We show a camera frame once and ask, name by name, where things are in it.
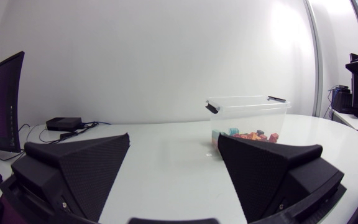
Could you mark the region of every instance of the curved monitor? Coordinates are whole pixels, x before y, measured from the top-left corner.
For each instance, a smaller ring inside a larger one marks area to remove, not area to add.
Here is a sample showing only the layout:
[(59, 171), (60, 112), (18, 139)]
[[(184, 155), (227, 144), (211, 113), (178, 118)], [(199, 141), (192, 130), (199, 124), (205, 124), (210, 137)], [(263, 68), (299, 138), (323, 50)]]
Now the curved monitor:
[(17, 95), (24, 52), (0, 63), (0, 150), (20, 152), (17, 131)]

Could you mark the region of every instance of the red block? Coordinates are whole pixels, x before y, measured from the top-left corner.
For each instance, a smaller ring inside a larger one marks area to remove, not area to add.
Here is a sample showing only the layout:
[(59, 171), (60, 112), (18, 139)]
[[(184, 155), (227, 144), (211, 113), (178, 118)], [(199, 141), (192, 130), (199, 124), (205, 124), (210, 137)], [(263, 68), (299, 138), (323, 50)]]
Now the red block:
[(270, 138), (268, 139), (268, 141), (274, 142), (274, 143), (276, 143), (277, 140), (278, 140), (278, 134), (277, 133), (271, 134)]
[(267, 141), (267, 136), (266, 135), (261, 134), (259, 137), (260, 137), (259, 141)]

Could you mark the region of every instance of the plastic storage box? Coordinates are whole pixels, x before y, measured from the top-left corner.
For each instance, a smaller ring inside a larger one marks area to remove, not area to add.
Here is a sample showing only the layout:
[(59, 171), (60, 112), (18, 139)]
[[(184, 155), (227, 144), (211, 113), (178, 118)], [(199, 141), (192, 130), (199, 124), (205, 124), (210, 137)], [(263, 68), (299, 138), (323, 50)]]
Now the plastic storage box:
[(212, 143), (220, 133), (237, 138), (277, 142), (290, 102), (272, 96), (208, 98), (211, 112)]

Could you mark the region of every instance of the black cable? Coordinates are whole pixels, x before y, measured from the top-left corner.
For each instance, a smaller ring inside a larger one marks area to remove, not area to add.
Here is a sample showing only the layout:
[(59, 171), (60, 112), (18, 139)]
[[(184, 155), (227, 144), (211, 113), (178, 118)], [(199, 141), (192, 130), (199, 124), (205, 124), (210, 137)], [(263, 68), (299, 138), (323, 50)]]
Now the black cable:
[(84, 128), (84, 130), (82, 130), (82, 131), (80, 131), (80, 132), (78, 132), (78, 133), (73, 133), (73, 135), (70, 135), (70, 136), (65, 137), (65, 138), (61, 138), (61, 139), (57, 139), (57, 140), (52, 140), (52, 141), (44, 141), (44, 140), (41, 139), (41, 134), (42, 134), (46, 129), (44, 129), (44, 130), (39, 134), (38, 137), (39, 137), (40, 141), (42, 141), (42, 142), (44, 142), (44, 143), (56, 144), (56, 143), (62, 142), (62, 141), (64, 141), (64, 140), (67, 140), (67, 139), (69, 139), (69, 138), (72, 138), (72, 137), (74, 137), (74, 136), (77, 136), (77, 135), (79, 135), (79, 134), (82, 134), (82, 133), (84, 133), (85, 131), (87, 131), (87, 130), (89, 130), (89, 129), (91, 129), (91, 128), (96, 127), (96, 126), (99, 125), (100, 123), (101, 123), (101, 124), (108, 124), (108, 125), (110, 125), (109, 123), (106, 123), (106, 122), (92, 121), (92, 122), (88, 122), (88, 123), (81, 123), (81, 125), (83, 126), (82, 128)]
[(35, 125), (34, 127), (32, 127), (32, 129), (29, 131), (29, 133), (27, 134), (27, 138), (25, 139), (25, 141), (26, 142), (28, 142), (29, 141), (29, 136), (30, 136), (30, 133), (32, 132), (32, 130), (35, 128), (35, 127), (37, 127), (37, 126), (39, 126), (39, 124), (37, 124), (37, 125)]
[(41, 134), (44, 133), (44, 131), (46, 131), (47, 129), (45, 128), (44, 130), (41, 131), (41, 133), (38, 135), (38, 138), (40, 139), (40, 141), (44, 142), (44, 143), (49, 143), (51, 141), (44, 141), (41, 139)]
[(19, 130), (17, 131), (17, 132), (19, 132), (24, 126), (28, 126), (28, 127), (30, 127), (30, 125), (29, 124), (23, 124), (20, 128), (19, 128)]
[(13, 159), (13, 158), (15, 158), (15, 157), (17, 157), (17, 156), (23, 155), (23, 153), (24, 153), (24, 152), (21, 152), (21, 153), (19, 153), (18, 155), (12, 156), (12, 157), (7, 158), (7, 159), (1, 159), (1, 158), (0, 158), (0, 160), (1, 160), (1, 161), (8, 161), (9, 159)]

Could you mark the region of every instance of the blue block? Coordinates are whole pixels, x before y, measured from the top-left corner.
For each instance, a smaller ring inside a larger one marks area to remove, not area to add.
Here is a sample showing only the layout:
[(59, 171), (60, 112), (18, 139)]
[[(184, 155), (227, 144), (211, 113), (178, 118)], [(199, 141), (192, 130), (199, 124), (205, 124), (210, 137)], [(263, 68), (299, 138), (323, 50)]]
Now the blue block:
[(258, 134), (258, 136), (260, 136), (261, 134), (265, 134), (265, 132), (261, 130), (256, 131), (256, 133)]
[(235, 135), (235, 134), (239, 134), (240, 131), (238, 128), (229, 128), (229, 135), (232, 136), (232, 135)]

